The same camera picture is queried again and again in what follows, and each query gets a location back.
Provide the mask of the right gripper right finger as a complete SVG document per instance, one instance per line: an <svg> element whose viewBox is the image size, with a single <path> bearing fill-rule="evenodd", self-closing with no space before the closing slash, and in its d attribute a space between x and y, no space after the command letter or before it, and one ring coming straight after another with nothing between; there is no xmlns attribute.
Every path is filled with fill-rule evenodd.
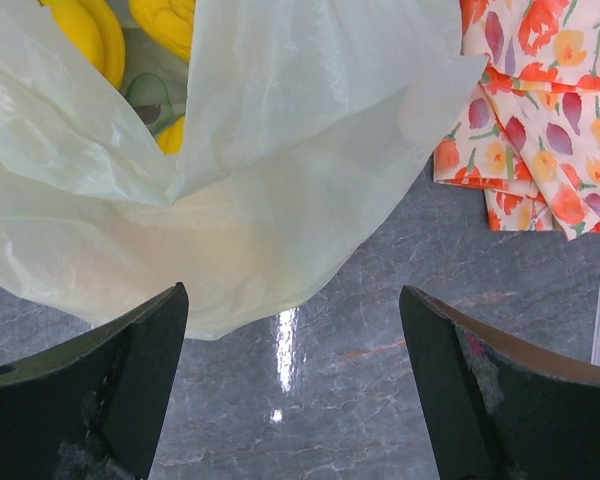
<svg viewBox="0 0 600 480"><path fill-rule="evenodd" d="M600 479L600 366L406 286L399 312L442 479Z"/></svg>

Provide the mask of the pale green plastic bag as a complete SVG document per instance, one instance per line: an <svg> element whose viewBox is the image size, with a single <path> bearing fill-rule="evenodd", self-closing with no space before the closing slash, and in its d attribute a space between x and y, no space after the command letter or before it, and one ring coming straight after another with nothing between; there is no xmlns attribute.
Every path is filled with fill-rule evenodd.
<svg viewBox="0 0 600 480"><path fill-rule="evenodd" d="M51 14L0 1L0 287L100 325L175 283L213 340L315 295L485 66L455 1L201 1L161 152Z"/></svg>

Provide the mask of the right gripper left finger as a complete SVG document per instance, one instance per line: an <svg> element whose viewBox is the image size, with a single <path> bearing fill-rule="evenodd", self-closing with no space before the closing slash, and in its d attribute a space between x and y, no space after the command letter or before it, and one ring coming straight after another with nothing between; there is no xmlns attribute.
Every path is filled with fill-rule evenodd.
<svg viewBox="0 0 600 480"><path fill-rule="evenodd" d="M183 284L0 365L0 479L146 479L179 362Z"/></svg>

